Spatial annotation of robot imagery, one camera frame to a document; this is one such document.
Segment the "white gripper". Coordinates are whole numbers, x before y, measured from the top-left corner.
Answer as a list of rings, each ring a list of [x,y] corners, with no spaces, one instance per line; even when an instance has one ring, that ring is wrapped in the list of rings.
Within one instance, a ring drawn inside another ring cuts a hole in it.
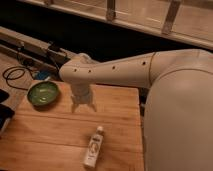
[[[96,105],[92,102],[92,90],[89,84],[72,84],[72,100],[71,112],[75,113],[79,104],[87,104],[94,112],[97,112]]]

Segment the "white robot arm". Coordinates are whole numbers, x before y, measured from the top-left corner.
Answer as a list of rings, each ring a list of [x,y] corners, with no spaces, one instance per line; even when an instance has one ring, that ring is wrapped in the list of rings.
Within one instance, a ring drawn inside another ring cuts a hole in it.
[[[59,74],[76,106],[92,102],[93,83],[149,90],[145,171],[213,171],[213,53],[161,51],[103,63],[80,53]]]

